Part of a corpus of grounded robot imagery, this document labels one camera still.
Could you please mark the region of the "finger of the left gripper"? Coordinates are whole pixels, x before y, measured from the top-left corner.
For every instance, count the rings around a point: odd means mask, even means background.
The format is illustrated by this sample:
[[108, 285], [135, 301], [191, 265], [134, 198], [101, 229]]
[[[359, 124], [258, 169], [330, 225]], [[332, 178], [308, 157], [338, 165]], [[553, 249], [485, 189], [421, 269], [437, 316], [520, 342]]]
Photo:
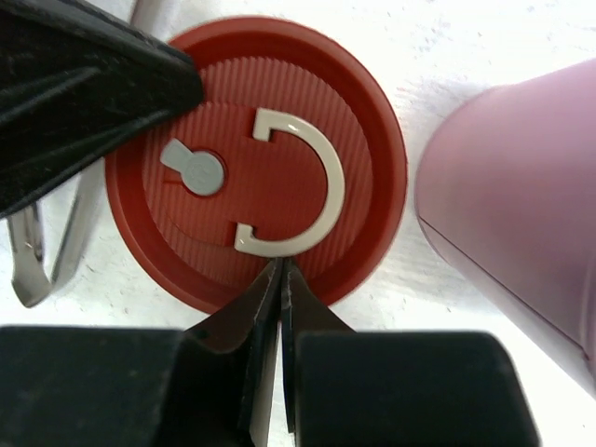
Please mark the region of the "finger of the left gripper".
[[186, 53], [88, 2], [3, 2], [2, 215], [203, 97]]

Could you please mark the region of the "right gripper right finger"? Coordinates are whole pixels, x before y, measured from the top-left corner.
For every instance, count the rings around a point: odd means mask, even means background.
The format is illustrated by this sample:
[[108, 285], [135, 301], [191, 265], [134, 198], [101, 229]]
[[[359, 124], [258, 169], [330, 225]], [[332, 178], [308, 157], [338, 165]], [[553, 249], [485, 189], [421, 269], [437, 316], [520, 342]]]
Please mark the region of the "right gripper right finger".
[[536, 446], [513, 362], [487, 332], [357, 332], [280, 280], [288, 429], [299, 446]]

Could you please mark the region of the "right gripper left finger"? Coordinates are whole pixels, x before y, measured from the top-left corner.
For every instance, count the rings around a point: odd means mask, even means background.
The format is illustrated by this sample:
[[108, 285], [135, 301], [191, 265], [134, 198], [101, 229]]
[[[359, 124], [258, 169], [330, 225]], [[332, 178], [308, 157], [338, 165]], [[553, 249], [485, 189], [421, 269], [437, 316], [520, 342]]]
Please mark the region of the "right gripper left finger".
[[181, 330], [1, 331], [5, 446], [264, 446], [282, 262]]

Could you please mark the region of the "metal tongs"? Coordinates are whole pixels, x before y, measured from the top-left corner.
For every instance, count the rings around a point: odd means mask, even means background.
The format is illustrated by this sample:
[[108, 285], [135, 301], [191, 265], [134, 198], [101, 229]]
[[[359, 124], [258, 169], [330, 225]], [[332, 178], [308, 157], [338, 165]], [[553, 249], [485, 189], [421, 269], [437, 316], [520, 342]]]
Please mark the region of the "metal tongs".
[[38, 305], [66, 283], [77, 268], [99, 190], [101, 170], [97, 161], [76, 173], [80, 176], [78, 190], [52, 268], [45, 265], [40, 199], [9, 216], [1, 213], [7, 220], [12, 250], [12, 286], [20, 302], [27, 307]]

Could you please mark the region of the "red round lid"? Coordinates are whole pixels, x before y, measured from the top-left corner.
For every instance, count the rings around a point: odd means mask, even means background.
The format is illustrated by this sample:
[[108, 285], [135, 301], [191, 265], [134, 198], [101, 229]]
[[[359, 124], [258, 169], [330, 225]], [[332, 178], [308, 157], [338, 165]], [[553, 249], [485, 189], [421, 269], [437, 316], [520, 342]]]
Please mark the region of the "red round lid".
[[271, 110], [321, 132], [341, 163], [338, 221], [295, 261], [323, 303], [342, 299], [386, 254], [407, 191], [400, 126], [378, 83], [339, 44], [286, 20], [214, 20], [172, 45], [193, 60], [204, 101], [105, 162], [115, 223], [137, 262], [174, 297], [212, 313], [265, 266], [235, 248], [241, 225], [281, 242], [315, 222], [328, 193], [323, 164], [295, 130], [269, 125], [254, 135]]

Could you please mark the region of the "pink cylindrical container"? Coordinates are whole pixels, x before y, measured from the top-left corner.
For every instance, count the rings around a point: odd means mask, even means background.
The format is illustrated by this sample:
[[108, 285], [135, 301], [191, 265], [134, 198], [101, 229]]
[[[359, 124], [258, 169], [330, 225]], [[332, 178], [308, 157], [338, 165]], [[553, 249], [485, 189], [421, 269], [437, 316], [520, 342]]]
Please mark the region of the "pink cylindrical container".
[[584, 390], [595, 390], [595, 63], [489, 88], [421, 155], [432, 249]]

